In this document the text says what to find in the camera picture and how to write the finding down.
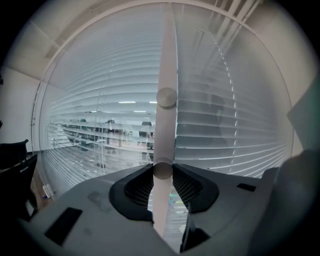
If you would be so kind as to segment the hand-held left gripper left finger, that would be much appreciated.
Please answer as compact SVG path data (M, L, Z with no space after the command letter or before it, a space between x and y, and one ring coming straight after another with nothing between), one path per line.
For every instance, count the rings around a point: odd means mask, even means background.
M42 256L173 256L148 210L153 166L85 180L19 224Z

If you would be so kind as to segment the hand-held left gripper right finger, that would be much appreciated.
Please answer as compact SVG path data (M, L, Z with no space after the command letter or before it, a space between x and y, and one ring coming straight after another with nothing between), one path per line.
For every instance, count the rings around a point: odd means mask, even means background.
M173 185L188 210L182 256L248 256L274 185L274 169L262 178L174 164Z

